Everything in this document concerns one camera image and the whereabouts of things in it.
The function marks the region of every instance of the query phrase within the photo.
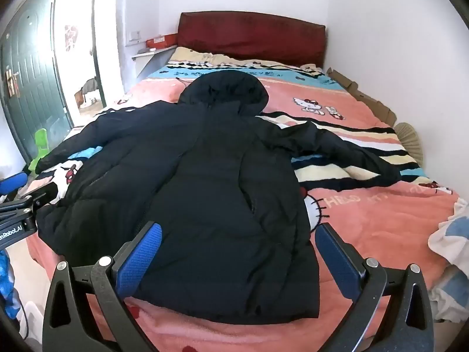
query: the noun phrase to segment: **metal screw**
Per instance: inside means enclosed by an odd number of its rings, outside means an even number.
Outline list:
[[[66,263],[66,262],[59,262],[59,264],[57,265],[57,270],[62,271],[62,270],[65,269],[66,267],[67,267],[67,263]]]
[[[413,263],[412,265],[410,265],[410,269],[415,272],[416,274],[418,274],[420,272],[420,267],[418,265],[416,265],[415,263]]]
[[[102,267],[106,267],[106,266],[109,266],[112,262],[112,259],[111,257],[102,257],[100,260],[99,260],[99,265],[102,266]]]
[[[376,267],[379,266],[378,261],[377,261],[376,259],[374,259],[374,258],[368,258],[368,259],[366,260],[366,264],[367,264],[368,266],[370,266],[371,268],[376,268]]]

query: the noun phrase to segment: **cardboard box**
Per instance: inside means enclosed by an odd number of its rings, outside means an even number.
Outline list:
[[[383,123],[386,123],[390,127],[394,126],[397,120],[396,114],[380,101],[373,99],[372,97],[359,91],[358,84],[356,82],[351,81],[340,72],[332,70],[331,68],[327,70],[327,75],[339,83],[358,102],[365,103],[371,112],[373,112],[373,115],[376,116],[379,120],[381,120]]]

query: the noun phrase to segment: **jacket hood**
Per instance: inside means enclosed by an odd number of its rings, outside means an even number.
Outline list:
[[[267,105],[269,94],[255,76],[236,70],[200,76],[181,93],[179,103],[206,103],[208,107],[239,102],[238,115],[256,116]]]

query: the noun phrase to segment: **door handle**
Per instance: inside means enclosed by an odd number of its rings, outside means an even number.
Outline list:
[[[16,79],[16,76],[19,74],[19,72],[15,72],[13,74],[13,71],[11,69],[6,70],[5,75],[6,75],[6,83],[8,84],[8,93],[10,95],[10,98],[12,98],[14,95],[16,97],[20,98],[20,89],[18,87],[18,81]]]

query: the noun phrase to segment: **red headboard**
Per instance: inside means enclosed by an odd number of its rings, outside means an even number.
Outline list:
[[[273,14],[245,11],[182,13],[178,44],[200,53],[238,60],[269,60],[322,67],[325,26]]]

